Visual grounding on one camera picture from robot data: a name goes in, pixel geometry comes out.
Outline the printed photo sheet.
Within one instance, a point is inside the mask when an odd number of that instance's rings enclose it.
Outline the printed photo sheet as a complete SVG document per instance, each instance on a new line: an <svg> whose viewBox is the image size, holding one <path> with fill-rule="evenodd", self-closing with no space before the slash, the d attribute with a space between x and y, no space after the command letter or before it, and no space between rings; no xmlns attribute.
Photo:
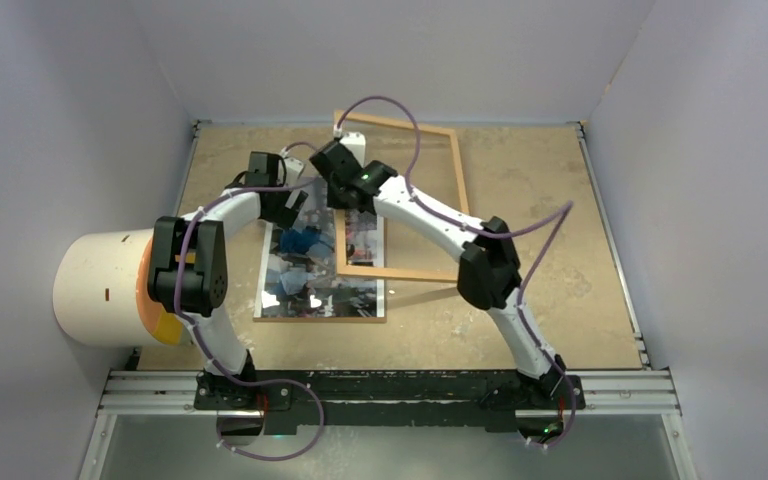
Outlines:
<svg viewBox="0 0 768 480"><path fill-rule="evenodd" d="M336 233L327 186L318 178L295 223L266 226L254 317L386 317L385 282L337 273L338 251L348 263L384 263L384 221L350 210Z"/></svg>

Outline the brown backing board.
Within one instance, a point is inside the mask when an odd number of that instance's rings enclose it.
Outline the brown backing board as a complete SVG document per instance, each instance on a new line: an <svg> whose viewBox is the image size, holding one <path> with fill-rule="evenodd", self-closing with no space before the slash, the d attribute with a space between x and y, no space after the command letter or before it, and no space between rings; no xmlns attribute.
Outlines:
<svg viewBox="0 0 768 480"><path fill-rule="evenodd" d="M386 317L253 317L255 323L288 324L384 324Z"/></svg>

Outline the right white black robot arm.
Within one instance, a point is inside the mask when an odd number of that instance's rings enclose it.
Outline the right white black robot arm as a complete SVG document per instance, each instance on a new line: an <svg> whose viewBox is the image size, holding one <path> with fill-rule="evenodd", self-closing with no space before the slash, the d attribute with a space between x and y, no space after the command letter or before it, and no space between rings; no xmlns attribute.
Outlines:
<svg viewBox="0 0 768 480"><path fill-rule="evenodd" d="M544 407L575 386L559 356L540 334L525 302L530 275L507 223L487 221L451 209L413 187L395 169L372 161L362 165L350 149L331 140L310 161L328 187L328 205L395 220L421 234L458 264L457 290L493 319L513 356L524 399Z"/></svg>

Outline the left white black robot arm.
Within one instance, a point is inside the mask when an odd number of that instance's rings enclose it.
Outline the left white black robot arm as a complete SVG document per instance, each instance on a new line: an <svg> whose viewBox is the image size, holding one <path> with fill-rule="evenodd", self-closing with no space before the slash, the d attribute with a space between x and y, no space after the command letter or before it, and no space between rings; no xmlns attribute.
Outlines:
<svg viewBox="0 0 768 480"><path fill-rule="evenodd" d="M257 220L291 227L307 198L300 180L304 170L288 153L254 152L216 199L154 224L147 294L190 334L206 372L224 376L219 395L235 409L255 402L258 382L244 373L249 353L236 339L224 306L230 283L226 242Z"/></svg>

